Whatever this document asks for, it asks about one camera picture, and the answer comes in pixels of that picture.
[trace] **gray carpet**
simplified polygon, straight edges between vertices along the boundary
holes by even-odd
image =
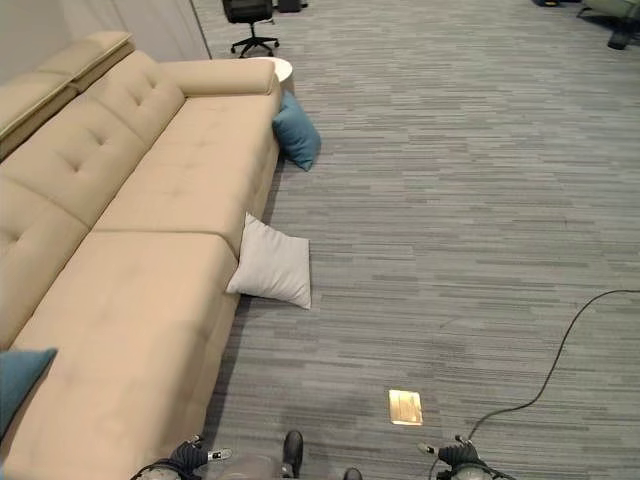
[[[230,57],[247,26],[197,3]],[[311,239],[313,309],[242,300],[209,442],[278,454],[297,428],[304,478],[424,478],[419,440],[529,400],[581,304],[640,287],[640,45],[578,9],[311,0],[258,25],[324,139],[309,173],[279,166],[266,216]],[[520,480],[637,480],[639,365],[640,296],[604,299],[542,400],[474,440]],[[421,393],[423,427],[389,423],[389,388]]]

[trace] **white pillow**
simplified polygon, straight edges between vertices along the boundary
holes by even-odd
[[[309,240],[288,237],[247,213],[240,265],[227,293],[277,298],[310,309]]]

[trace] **teal pillow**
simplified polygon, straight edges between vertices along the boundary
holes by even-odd
[[[309,171],[320,151],[322,140],[296,97],[284,92],[280,113],[273,119],[280,148],[305,171]]]
[[[58,350],[0,352],[0,438]]]

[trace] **white wall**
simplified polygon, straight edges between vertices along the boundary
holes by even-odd
[[[0,0],[0,83],[31,70],[71,39],[55,0]]]
[[[58,1],[74,38],[127,30],[136,46],[159,62],[209,58],[189,0]]]
[[[99,30],[132,32],[158,61],[209,58],[189,0],[0,0],[0,83]]]

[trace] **sofa backrest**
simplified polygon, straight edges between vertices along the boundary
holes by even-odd
[[[0,161],[134,49],[130,33],[94,33],[0,86]]]
[[[112,55],[106,58],[113,60]],[[79,78],[100,68],[93,65]],[[34,75],[53,79],[60,74]],[[68,83],[58,93],[77,94],[78,85],[84,85],[69,87],[73,76],[64,78]],[[13,343],[82,239],[184,103],[181,90],[141,52],[124,56],[86,86],[0,164],[0,350]],[[33,104],[27,108],[21,125],[32,127],[31,118],[41,109]]]
[[[98,100],[151,147],[185,102],[160,65],[135,51],[85,93]]]

